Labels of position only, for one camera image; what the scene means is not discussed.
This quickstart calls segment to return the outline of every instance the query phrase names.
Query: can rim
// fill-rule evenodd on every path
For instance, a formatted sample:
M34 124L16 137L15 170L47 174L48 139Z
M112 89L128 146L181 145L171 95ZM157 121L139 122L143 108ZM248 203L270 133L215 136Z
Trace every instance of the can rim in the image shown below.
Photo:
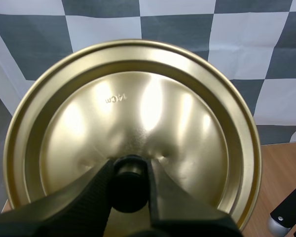
M244 99L242 98L241 94L237 91L237 89L234 87L234 85L227 79L218 69L216 69L213 65L211 65L209 62L204 60L203 58L197 56L196 54L180 48L178 46L158 42L158 41L152 41L152 40L143 40L143 39L123 39L123 40L114 40L109 42L104 42L96 45L89 46L87 48L84 48L80 51L77 51L64 59L60 60L56 64L54 64L52 67L50 67L48 70L46 70L32 85L32 87L27 91L27 93L22 98L20 104L18 105L13 118L11 120L11 123L9 125L7 136L5 139L4 144L4 150L3 150L3 179L5 184L5 189L8 194L8 200L11 203L11 207L14 209L14 203L11 198L11 192L9 188L9 181L8 181L8 172L7 172L7 166L8 166L8 150L10 147L10 141L11 141L11 134L12 130L16 125L17 118L22 113L22 110L25 106L26 101L30 98L31 94L40 86L40 84L43 82L45 78L50 76L51 74L55 73L56 71L60 70L61 68L65 67L67 64L69 64L71 61L74 61L77 58L83 57L86 54L89 54L91 52L99 51L105 48L109 47L115 47L115 46L126 46L126 45L136 45L136 46L152 46L156 48L162 48L169 50L174 53L178 53L179 55L182 55L184 57L187 57L191 59L192 61L196 62L200 66L206 68L208 71L213 73L221 83L225 84L228 88L228 90L234 95L234 99L243 111L244 116L246 117L246 120L249 122L248 126L250 129L250 133L252 135L252 141L255 143L253 145L254 147L254 153L255 153L255 167L254 167L254 177L253 177L253 183L251 188L251 193L249 194L249 199L247 201L246 207L239 219L240 225L238 225L240 230L243 230L246 226L253 209L256 205L259 190L260 190L260 184L261 184L261 174L262 174L262 158L261 158L261 150L260 150L260 141L259 141L259 134L258 130L255 124L255 121L253 119L253 116L245 103Z

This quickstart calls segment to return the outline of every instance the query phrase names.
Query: gold metal lid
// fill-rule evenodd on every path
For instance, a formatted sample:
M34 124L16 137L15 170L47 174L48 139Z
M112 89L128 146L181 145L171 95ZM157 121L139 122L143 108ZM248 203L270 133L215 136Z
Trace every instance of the gold metal lid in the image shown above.
M239 228L259 192L259 137L244 100L217 69L175 46L121 40L47 70L23 98L4 148L15 208L69 184L106 158L156 159L193 198ZM149 226L148 209L112 211L106 235Z

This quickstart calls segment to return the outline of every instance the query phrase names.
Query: wooden surface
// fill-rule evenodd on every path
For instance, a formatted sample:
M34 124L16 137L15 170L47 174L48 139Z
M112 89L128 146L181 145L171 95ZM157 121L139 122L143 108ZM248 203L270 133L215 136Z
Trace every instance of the wooden surface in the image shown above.
M244 237L271 237L269 214L296 188L296 143L262 146L262 184L256 207L243 231ZM7 202L3 211L10 209ZM288 237L294 236L290 231Z

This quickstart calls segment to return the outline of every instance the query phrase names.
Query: black device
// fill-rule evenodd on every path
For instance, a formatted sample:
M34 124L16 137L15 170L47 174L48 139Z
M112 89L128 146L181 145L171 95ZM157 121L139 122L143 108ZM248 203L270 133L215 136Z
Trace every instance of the black device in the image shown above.
M276 236L285 236L294 225L296 225L296 189L270 213L268 228Z
M105 160L63 189L0 214L0 236L101 237L112 207L135 212L147 202L151 229L134 237L242 236L228 214L195 201L159 162L135 155Z

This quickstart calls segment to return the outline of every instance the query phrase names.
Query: black rubber knob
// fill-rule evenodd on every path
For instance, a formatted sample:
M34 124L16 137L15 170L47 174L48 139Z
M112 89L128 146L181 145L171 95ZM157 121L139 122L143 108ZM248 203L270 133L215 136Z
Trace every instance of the black rubber knob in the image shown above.
M116 175L108 186L108 200L120 212L142 209L149 197L147 164L137 156L122 158L116 163Z

